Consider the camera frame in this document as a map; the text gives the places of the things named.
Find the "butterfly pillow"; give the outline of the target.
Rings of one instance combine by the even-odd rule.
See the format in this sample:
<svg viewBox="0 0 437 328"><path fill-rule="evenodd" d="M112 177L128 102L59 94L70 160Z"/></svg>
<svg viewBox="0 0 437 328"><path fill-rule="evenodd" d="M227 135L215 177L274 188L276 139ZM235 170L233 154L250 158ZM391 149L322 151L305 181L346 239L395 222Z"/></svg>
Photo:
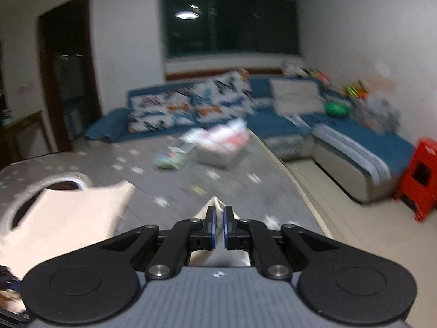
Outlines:
<svg viewBox="0 0 437 328"><path fill-rule="evenodd" d="M197 81L188 90L198 122L215 123L255 113L249 73L245 69Z"/></svg>
<svg viewBox="0 0 437 328"><path fill-rule="evenodd" d="M149 133L196 123L191 98L183 91L133 96L129 102L128 130L131 133Z"/></svg>

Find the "grey star tablecloth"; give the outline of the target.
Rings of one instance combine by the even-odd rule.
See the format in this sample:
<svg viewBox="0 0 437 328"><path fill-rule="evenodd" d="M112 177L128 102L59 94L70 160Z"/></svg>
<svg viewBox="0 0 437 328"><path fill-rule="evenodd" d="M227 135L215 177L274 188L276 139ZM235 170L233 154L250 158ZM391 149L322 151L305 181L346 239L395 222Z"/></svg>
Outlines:
<svg viewBox="0 0 437 328"><path fill-rule="evenodd" d="M189 154L180 169L158 169L153 158L165 151L170 136L102 144L74 153L57 153L12 164L1 171L1 214L30 185L51 175L81 172L92 187L127 181L152 203L184 218L205 215L207 206L230 205L236 216L253 218L277 230L292 223L323 235L326 224L288 169L255 136L225 168L201 164Z"/></svg>

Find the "white tissue box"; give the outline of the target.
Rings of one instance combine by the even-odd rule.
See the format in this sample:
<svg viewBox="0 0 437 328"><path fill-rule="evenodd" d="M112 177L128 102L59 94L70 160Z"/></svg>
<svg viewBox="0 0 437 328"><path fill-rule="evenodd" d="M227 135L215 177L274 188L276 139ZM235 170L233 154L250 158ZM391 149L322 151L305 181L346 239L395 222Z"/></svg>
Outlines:
<svg viewBox="0 0 437 328"><path fill-rule="evenodd" d="M200 130L193 138L194 159L202 164L225 168L240 156L250 143L250 133L244 119L233 119Z"/></svg>

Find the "blue sectional sofa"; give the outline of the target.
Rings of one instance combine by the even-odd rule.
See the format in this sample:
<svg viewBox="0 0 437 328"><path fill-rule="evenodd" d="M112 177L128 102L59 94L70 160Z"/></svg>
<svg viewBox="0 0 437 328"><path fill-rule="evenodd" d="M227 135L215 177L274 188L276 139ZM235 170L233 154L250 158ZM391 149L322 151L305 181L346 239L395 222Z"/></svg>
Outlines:
<svg viewBox="0 0 437 328"><path fill-rule="evenodd" d="M251 76L255 114L245 117L254 132L282 161L312 158L355 201L365 204L392 195L415 147L395 133L380 134L351 117L336 118L326 113L280 116L273 108L272 81L296 78ZM90 140L110 143L170 135L189 130L190 126L131 133L132 99L159 96L181 90L194 82L156 85L127 92L127 107L117 108L100 118L85 131Z"/></svg>

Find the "black white plush toy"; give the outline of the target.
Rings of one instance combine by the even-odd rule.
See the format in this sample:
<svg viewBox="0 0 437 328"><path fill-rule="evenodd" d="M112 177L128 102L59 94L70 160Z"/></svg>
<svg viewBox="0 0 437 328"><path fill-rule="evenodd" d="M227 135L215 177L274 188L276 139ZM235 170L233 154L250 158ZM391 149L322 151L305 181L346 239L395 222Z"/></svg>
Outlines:
<svg viewBox="0 0 437 328"><path fill-rule="evenodd" d="M283 61L281 69L282 74L287 77L307 78L309 76L306 70L290 61Z"/></svg>

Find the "red plastic stool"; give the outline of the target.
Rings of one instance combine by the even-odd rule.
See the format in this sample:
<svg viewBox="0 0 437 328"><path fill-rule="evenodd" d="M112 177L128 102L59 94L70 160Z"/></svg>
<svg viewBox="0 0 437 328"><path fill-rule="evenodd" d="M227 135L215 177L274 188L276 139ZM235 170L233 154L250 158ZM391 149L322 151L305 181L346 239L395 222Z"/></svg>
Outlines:
<svg viewBox="0 0 437 328"><path fill-rule="evenodd" d="M413 205L415 220L423 221L436 209L436 141L420 138L395 192L396 199Z"/></svg>

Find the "cream knit garment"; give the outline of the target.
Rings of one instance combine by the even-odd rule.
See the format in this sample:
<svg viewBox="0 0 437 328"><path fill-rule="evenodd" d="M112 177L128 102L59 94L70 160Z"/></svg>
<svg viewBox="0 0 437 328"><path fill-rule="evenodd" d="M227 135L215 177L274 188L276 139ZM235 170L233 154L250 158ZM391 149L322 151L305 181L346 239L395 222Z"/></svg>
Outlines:
<svg viewBox="0 0 437 328"><path fill-rule="evenodd" d="M133 211L140 204L143 214ZM1 235L1 265L17 279L37 264L145 224L171 227L182 215L152 203L127 181L86 190L43 190L18 225Z"/></svg>

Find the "clear storage bin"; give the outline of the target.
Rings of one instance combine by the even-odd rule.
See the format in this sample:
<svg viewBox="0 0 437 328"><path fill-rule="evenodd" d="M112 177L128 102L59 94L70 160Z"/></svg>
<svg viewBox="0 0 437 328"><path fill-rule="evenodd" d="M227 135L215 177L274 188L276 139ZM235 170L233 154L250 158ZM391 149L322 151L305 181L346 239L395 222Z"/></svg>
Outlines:
<svg viewBox="0 0 437 328"><path fill-rule="evenodd" d="M356 98L353 103L353 117L362 126L378 134L395 134L398 131L401 112L386 98L367 96Z"/></svg>

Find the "white remote control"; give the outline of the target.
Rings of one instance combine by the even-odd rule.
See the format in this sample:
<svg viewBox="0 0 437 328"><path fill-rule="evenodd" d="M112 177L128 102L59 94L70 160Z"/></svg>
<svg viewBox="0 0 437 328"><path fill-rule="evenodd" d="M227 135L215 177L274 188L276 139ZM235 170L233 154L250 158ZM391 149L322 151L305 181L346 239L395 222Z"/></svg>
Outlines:
<svg viewBox="0 0 437 328"><path fill-rule="evenodd" d="M174 153L188 154L196 147L193 137L190 134L184 134L172 141L167 148Z"/></svg>

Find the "yellow toy pile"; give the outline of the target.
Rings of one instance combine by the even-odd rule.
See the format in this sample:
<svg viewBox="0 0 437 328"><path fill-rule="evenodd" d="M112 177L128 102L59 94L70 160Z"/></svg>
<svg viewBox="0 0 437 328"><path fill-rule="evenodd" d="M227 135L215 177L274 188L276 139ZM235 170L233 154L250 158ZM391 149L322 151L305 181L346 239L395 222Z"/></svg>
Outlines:
<svg viewBox="0 0 437 328"><path fill-rule="evenodd" d="M350 99L366 101L369 93L365 83L362 80L357 80L344 86L343 94Z"/></svg>

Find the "grey plain cushion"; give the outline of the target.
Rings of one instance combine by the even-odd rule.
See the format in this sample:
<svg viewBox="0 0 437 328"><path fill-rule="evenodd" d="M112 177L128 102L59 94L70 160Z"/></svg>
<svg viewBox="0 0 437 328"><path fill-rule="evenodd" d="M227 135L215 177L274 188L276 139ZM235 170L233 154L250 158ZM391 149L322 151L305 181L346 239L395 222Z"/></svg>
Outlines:
<svg viewBox="0 0 437 328"><path fill-rule="evenodd" d="M270 87L273 94L273 108L279 115L324 111L318 84L314 81L272 78Z"/></svg>

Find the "right butterfly pillow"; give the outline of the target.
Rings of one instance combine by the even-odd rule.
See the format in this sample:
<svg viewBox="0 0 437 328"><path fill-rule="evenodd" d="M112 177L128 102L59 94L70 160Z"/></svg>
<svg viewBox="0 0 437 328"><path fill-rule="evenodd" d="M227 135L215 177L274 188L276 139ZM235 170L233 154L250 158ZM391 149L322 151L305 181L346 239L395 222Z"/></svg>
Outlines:
<svg viewBox="0 0 437 328"><path fill-rule="evenodd" d="M188 90L198 122L215 123L255 113L249 73L245 69L197 81Z"/></svg>

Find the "left butterfly pillow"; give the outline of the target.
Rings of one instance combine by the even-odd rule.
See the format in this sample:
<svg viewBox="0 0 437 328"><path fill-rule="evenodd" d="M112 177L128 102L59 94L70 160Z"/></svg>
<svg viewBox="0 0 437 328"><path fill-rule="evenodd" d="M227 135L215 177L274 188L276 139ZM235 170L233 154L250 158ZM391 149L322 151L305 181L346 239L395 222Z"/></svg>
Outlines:
<svg viewBox="0 0 437 328"><path fill-rule="evenodd" d="M149 133L196 123L191 98L183 91L133 96L129 102L128 130L131 133Z"/></svg>

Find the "round induction cooktop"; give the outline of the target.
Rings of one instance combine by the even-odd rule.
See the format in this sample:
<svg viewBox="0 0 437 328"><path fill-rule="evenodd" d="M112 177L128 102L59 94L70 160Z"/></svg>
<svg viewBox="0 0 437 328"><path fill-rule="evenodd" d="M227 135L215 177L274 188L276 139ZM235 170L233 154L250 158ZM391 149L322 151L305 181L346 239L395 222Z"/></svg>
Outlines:
<svg viewBox="0 0 437 328"><path fill-rule="evenodd" d="M1 234L16 228L27 211L36 202L44 190L72 191L86 190L92 187L91 179L81 172L66 172L51 175L27 187L24 192L6 206L1 214Z"/></svg>

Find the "clear plastic card box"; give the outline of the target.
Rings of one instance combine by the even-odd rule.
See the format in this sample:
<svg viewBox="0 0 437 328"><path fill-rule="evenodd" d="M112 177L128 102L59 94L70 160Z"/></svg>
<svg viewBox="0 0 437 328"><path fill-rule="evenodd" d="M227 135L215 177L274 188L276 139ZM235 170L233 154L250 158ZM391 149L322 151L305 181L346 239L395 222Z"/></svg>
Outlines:
<svg viewBox="0 0 437 328"><path fill-rule="evenodd" d="M187 155L166 150L155 155L153 165L158 169L180 169L187 162Z"/></svg>

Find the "dark window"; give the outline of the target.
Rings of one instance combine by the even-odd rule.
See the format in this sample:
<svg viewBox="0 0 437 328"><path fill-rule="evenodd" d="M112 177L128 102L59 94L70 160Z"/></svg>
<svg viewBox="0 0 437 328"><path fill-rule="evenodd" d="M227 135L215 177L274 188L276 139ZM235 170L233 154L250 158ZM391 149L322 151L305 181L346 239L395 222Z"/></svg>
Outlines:
<svg viewBox="0 0 437 328"><path fill-rule="evenodd" d="M299 55L297 0L161 0L168 58Z"/></svg>

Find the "wooden side table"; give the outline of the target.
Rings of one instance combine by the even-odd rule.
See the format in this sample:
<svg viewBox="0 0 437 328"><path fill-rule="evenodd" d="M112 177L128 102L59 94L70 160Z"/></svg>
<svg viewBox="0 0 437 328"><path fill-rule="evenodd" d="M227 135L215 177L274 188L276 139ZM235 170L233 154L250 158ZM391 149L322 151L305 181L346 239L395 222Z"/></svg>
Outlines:
<svg viewBox="0 0 437 328"><path fill-rule="evenodd" d="M41 110L19 119L1 120L1 168L32 158L32 143L40 137L53 153Z"/></svg>

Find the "green round toy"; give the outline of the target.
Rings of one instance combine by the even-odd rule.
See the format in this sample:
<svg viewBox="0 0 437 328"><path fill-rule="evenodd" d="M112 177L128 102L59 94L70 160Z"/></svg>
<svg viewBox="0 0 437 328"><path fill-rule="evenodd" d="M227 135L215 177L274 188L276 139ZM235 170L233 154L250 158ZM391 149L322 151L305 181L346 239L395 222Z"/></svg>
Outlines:
<svg viewBox="0 0 437 328"><path fill-rule="evenodd" d="M350 114L350 108L347 105L335 101L326 102L324 110L328 116L335 118L346 118Z"/></svg>

